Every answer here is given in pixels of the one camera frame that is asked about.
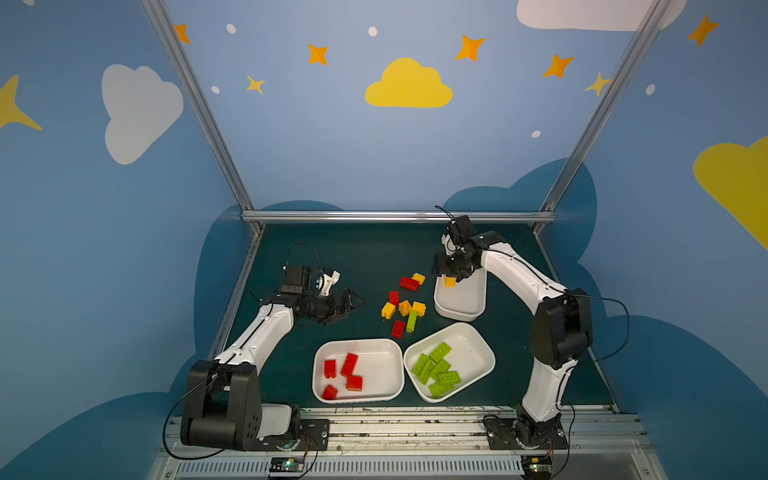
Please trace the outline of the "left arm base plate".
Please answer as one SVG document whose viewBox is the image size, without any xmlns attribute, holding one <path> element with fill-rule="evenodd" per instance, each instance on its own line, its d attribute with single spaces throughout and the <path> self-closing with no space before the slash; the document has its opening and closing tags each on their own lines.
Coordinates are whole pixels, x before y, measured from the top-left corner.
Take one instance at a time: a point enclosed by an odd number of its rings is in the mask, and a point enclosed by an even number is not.
<svg viewBox="0 0 768 480">
<path fill-rule="evenodd" d="M 329 419 L 302 419 L 300 426 L 292 426 L 289 433 L 282 436 L 267 436 L 257 439 L 251 451 L 326 451 L 330 438 Z"/>
</svg>

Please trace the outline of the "green lego large brick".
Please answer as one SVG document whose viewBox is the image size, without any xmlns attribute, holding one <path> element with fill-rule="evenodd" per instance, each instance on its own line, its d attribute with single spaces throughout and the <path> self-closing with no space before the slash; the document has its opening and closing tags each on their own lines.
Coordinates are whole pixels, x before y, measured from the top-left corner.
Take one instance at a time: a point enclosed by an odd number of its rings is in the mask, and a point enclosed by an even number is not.
<svg viewBox="0 0 768 480">
<path fill-rule="evenodd" d="M 451 347 L 446 342 L 441 342 L 430 352 L 429 357 L 433 362 L 438 363 L 450 352 Z"/>
</svg>

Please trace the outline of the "aluminium frame post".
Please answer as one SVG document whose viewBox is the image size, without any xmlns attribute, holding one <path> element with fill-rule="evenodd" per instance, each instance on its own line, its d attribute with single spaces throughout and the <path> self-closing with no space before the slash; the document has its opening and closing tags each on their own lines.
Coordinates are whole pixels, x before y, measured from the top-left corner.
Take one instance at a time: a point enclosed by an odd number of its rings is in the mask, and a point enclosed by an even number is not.
<svg viewBox="0 0 768 480">
<path fill-rule="evenodd" d="M 141 3 L 179 77 L 184 92 L 241 208 L 243 221 L 250 225 L 251 230 L 256 236 L 261 236 L 263 234 L 262 224 L 258 220 L 246 220 L 244 217 L 245 213 L 253 209 L 251 198 L 219 125 L 214 118 L 205 93 L 185 51 L 183 42 L 178 36 L 165 2 L 142 0 Z"/>
<path fill-rule="evenodd" d="M 586 160 L 612 111 L 617 106 L 623 91 L 662 30 L 663 19 L 672 4 L 671 0 L 655 0 L 650 3 L 613 72 L 607 90 L 600 96 L 584 130 L 539 209 L 539 213 L 543 215 L 544 219 L 537 220 L 532 224 L 532 232 L 536 237 L 539 237 L 545 229 L 547 220 L 551 223 L 555 221 L 557 206 Z"/>
</svg>

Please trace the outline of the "white tray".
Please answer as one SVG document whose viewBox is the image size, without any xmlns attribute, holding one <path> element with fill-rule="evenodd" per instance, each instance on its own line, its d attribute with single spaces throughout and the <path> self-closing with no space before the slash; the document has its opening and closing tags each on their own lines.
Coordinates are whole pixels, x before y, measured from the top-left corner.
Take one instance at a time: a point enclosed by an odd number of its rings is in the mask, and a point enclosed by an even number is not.
<svg viewBox="0 0 768 480">
<path fill-rule="evenodd" d="M 439 315 L 456 321 L 472 322 L 483 314 L 487 292 L 485 269 L 475 270 L 452 287 L 446 284 L 446 279 L 445 275 L 437 277 L 433 294 L 434 308 Z"/>
<path fill-rule="evenodd" d="M 361 392 L 348 391 L 347 377 L 340 375 L 348 353 L 359 356 L 354 375 L 363 377 Z M 324 361 L 335 359 L 337 376 L 326 379 Z M 397 397 L 405 383 L 402 350 L 393 340 L 385 338 L 331 341 L 323 344 L 315 354 L 311 380 L 312 393 L 317 400 L 329 404 L 349 404 L 389 401 Z M 327 385 L 338 390 L 335 400 L 323 400 L 322 392 Z"/>
<path fill-rule="evenodd" d="M 459 381 L 441 395 L 433 385 L 437 381 L 430 377 L 422 383 L 414 371 L 419 360 L 429 357 L 445 344 L 450 350 L 441 358 L 449 364 L 443 373 L 455 372 Z M 440 403 L 467 389 L 480 379 L 488 376 L 496 367 L 496 357 L 481 334 L 469 323 L 454 323 L 409 346 L 403 354 L 403 367 L 419 396 L 428 403 Z"/>
</svg>

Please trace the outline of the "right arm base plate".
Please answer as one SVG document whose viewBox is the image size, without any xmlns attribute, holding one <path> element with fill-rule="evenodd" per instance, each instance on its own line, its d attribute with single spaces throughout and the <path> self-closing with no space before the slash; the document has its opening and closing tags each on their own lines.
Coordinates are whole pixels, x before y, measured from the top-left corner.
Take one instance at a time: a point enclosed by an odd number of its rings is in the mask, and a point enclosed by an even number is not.
<svg viewBox="0 0 768 480">
<path fill-rule="evenodd" d="M 569 447 L 567 432 L 560 423 L 543 437 L 534 440 L 532 445 L 525 444 L 518 437 L 517 419 L 485 415 L 481 419 L 488 446 L 491 450 L 563 450 Z"/>
</svg>

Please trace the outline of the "left controller board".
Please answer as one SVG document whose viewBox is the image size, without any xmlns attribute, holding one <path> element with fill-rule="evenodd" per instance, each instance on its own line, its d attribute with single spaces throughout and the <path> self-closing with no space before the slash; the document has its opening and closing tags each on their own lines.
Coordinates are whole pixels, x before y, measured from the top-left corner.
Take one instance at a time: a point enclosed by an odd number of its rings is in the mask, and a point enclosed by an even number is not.
<svg viewBox="0 0 768 480">
<path fill-rule="evenodd" d="M 269 477 L 300 477 L 305 473 L 305 461 L 298 457 L 272 457 L 269 461 Z"/>
</svg>

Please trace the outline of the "right controller board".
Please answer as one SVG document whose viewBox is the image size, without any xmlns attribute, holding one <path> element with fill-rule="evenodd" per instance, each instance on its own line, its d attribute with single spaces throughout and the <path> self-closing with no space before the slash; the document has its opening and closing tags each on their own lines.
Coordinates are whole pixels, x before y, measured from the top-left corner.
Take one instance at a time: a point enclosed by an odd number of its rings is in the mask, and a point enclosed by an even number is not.
<svg viewBox="0 0 768 480">
<path fill-rule="evenodd" d="M 553 475 L 553 462 L 548 457 L 522 457 L 521 466 L 524 480 L 550 480 Z"/>
</svg>

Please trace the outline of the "yellow lego hollow brick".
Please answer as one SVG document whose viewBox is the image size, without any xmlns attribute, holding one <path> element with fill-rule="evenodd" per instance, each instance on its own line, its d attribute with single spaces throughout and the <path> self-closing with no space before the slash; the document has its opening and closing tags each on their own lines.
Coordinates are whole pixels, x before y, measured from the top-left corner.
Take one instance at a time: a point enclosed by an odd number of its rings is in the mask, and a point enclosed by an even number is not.
<svg viewBox="0 0 768 480">
<path fill-rule="evenodd" d="M 405 300 L 398 305 L 398 311 L 400 315 L 403 317 L 408 317 L 410 315 L 411 310 L 412 310 L 412 306 L 408 300 Z"/>
</svg>

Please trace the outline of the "green lego brick long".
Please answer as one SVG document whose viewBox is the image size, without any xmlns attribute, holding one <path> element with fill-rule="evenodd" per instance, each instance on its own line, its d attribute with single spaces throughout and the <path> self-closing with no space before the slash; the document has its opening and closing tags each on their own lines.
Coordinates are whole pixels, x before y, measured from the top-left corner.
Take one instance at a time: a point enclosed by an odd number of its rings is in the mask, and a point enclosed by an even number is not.
<svg viewBox="0 0 768 480">
<path fill-rule="evenodd" d="M 427 364 L 428 364 L 430 361 L 431 361 L 431 358 L 430 358 L 429 356 L 427 356 L 427 355 L 425 355 L 425 354 L 421 354 L 421 355 L 419 356 L 419 358 L 418 358 L 418 360 L 417 360 L 416 364 L 415 364 L 415 365 L 414 365 L 414 367 L 412 368 L 412 373 L 413 373 L 415 376 L 420 376 L 420 375 L 421 375 L 421 372 L 422 372 L 422 370 L 424 369 L 424 367 L 425 367 L 425 366 L 426 366 L 426 365 L 427 365 Z"/>
</svg>

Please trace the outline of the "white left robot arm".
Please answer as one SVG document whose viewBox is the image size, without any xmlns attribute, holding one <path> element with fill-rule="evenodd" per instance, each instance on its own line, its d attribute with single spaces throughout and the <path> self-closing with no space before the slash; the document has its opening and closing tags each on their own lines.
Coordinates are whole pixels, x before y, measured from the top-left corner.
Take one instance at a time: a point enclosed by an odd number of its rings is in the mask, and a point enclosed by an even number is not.
<svg viewBox="0 0 768 480">
<path fill-rule="evenodd" d="M 262 401 L 260 374 L 298 319 L 336 323 L 366 305 L 349 288 L 336 292 L 340 273 L 331 268 L 286 265 L 282 284 L 259 307 L 251 324 L 212 360 L 189 370 L 180 440 L 217 451 L 289 449 L 306 440 L 300 413 L 289 404 Z"/>
</svg>

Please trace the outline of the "aluminium frame post left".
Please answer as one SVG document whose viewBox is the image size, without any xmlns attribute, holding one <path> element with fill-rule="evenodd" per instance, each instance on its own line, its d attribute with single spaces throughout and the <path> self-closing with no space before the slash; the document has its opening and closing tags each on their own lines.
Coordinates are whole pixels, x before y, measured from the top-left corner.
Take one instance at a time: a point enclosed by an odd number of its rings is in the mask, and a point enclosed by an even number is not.
<svg viewBox="0 0 768 480">
<path fill-rule="evenodd" d="M 250 225 L 251 230 L 256 236 L 261 236 L 263 234 L 262 224 L 258 220 L 246 220 L 244 217 L 245 213 L 253 209 L 251 198 L 219 125 L 214 118 L 205 93 L 185 51 L 183 42 L 178 36 L 165 2 L 142 0 L 141 3 L 179 77 L 184 92 L 241 208 L 243 221 Z"/>
</svg>

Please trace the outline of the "red lego brick small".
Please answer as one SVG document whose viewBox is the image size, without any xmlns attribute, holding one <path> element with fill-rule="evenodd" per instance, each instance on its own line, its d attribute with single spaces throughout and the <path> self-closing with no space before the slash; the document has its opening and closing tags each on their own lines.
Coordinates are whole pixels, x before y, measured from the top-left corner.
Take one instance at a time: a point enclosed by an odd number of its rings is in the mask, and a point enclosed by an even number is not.
<svg viewBox="0 0 768 480">
<path fill-rule="evenodd" d="M 324 361 L 324 376 L 326 379 L 334 379 L 337 376 L 337 364 L 335 359 Z"/>
</svg>

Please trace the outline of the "controller board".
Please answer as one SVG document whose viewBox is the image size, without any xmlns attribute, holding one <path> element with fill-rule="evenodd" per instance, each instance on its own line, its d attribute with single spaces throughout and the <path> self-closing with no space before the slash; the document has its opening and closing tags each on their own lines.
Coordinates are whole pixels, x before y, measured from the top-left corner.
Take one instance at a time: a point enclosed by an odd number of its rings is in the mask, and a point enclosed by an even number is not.
<svg viewBox="0 0 768 480">
<path fill-rule="evenodd" d="M 553 462 L 548 457 L 522 457 L 521 466 L 524 480 L 550 480 L 553 475 Z"/>
<path fill-rule="evenodd" d="M 272 457 L 269 461 L 269 477 L 300 477 L 305 473 L 305 461 L 298 457 Z"/>
</svg>

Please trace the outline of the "white tray left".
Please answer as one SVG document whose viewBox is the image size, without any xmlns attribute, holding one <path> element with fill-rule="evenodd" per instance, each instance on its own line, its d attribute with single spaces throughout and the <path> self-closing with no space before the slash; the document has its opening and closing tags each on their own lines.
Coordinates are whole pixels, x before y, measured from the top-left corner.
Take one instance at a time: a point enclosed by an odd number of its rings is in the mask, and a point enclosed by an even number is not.
<svg viewBox="0 0 768 480">
<path fill-rule="evenodd" d="M 347 377 L 340 375 L 348 353 L 359 356 L 354 375 L 363 377 L 361 392 L 348 391 Z M 324 361 L 335 359 L 337 376 L 326 379 Z M 317 400 L 329 404 L 349 404 L 389 401 L 397 397 L 405 383 L 402 350 L 393 340 L 385 338 L 331 341 L 323 344 L 315 354 L 311 380 L 312 393 Z M 327 385 L 338 390 L 335 400 L 323 400 L 322 392 Z"/>
</svg>

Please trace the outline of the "red lego brick long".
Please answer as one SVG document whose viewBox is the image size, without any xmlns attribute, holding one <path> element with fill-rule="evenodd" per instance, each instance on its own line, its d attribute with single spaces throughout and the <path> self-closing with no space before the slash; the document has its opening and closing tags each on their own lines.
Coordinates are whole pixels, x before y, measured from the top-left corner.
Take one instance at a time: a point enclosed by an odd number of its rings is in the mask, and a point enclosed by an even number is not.
<svg viewBox="0 0 768 480">
<path fill-rule="evenodd" d="M 359 356 L 357 354 L 348 353 L 342 364 L 340 375 L 343 377 L 353 376 L 358 359 L 359 359 Z"/>
</svg>

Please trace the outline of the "aluminium frame post right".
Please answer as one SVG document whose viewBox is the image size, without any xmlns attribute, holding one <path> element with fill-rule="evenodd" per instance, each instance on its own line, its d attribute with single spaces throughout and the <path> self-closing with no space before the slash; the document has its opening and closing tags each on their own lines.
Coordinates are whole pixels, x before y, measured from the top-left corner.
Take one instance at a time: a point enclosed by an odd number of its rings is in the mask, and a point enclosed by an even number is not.
<svg viewBox="0 0 768 480">
<path fill-rule="evenodd" d="M 551 223 L 555 221 L 557 206 L 586 160 L 612 111 L 617 106 L 623 91 L 662 30 L 663 19 L 672 4 L 671 0 L 655 0 L 650 3 L 613 72 L 607 90 L 600 96 L 584 130 L 539 209 L 539 213 L 543 215 L 544 219 L 537 220 L 532 224 L 532 232 L 536 237 L 539 237 L 545 229 L 547 220 Z"/>
</svg>

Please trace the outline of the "white tray far right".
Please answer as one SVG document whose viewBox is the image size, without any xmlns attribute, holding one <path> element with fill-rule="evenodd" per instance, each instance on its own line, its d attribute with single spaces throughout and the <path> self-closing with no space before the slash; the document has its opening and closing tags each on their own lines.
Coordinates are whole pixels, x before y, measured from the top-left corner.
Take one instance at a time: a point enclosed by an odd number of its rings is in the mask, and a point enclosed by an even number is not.
<svg viewBox="0 0 768 480">
<path fill-rule="evenodd" d="M 434 308 L 439 315 L 456 321 L 472 322 L 483 314 L 487 292 L 485 269 L 475 270 L 452 287 L 446 284 L 446 279 L 445 275 L 437 277 L 433 294 Z"/>
</svg>

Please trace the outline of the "white tray middle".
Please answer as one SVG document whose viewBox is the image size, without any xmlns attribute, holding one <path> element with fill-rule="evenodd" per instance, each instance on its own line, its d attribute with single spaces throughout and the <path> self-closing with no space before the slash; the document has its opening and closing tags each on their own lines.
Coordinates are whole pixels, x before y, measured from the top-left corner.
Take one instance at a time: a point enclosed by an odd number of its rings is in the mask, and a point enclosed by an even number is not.
<svg viewBox="0 0 768 480">
<path fill-rule="evenodd" d="M 433 385 L 437 381 L 430 377 L 422 383 L 414 371 L 419 360 L 429 357 L 445 344 L 450 350 L 441 358 L 449 364 L 443 373 L 455 372 L 459 381 L 441 395 Z M 428 403 L 440 403 L 467 389 L 480 379 L 488 376 L 496 367 L 496 357 L 481 334 L 469 323 L 454 323 L 409 346 L 403 354 L 403 367 L 419 396 Z"/>
</svg>

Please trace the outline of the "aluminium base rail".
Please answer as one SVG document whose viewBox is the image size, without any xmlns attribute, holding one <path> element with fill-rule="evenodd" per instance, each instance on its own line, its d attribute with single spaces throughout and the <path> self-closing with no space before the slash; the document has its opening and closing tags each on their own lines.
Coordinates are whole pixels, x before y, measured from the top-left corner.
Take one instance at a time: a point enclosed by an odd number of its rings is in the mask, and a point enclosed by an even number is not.
<svg viewBox="0 0 768 480">
<path fill-rule="evenodd" d="M 551 479 L 663 479 L 664 468 L 639 418 L 602 406 L 562 416 L 563 450 L 491 450 L 481 424 L 502 406 L 309 408 L 302 419 L 329 419 L 326 451 L 217 452 L 184 446 L 171 420 L 151 479 L 523 479 L 521 458 L 548 457 Z M 300 477 L 269 477 L 272 457 L 305 461 Z"/>
</svg>

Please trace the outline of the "aluminium frame back crossbar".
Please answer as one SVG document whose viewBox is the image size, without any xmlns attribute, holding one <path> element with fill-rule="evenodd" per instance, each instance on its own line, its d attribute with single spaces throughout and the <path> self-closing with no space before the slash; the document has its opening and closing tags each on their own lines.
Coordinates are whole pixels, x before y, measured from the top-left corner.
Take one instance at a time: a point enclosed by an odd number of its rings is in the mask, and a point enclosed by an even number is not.
<svg viewBox="0 0 768 480">
<path fill-rule="evenodd" d="M 453 217 L 465 212 L 452 213 Z M 474 223 L 552 223 L 552 212 L 468 212 Z M 443 223 L 449 216 L 442 210 L 435 211 L 289 211 L 245 210 L 241 218 L 248 222 L 262 223 Z"/>
</svg>

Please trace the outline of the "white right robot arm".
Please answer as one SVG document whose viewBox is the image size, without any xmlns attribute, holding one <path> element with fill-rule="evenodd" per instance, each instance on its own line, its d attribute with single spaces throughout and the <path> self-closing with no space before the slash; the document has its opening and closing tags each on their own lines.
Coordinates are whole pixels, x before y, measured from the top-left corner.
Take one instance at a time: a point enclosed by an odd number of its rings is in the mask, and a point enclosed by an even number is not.
<svg viewBox="0 0 768 480">
<path fill-rule="evenodd" d="M 537 448 L 561 427 L 562 398 L 579 359 L 593 343 L 589 297 L 545 276 L 495 231 L 479 233 L 466 215 L 451 215 L 433 273 L 458 283 L 483 269 L 501 280 L 533 314 L 534 356 L 527 391 L 517 407 L 515 437 Z"/>
</svg>

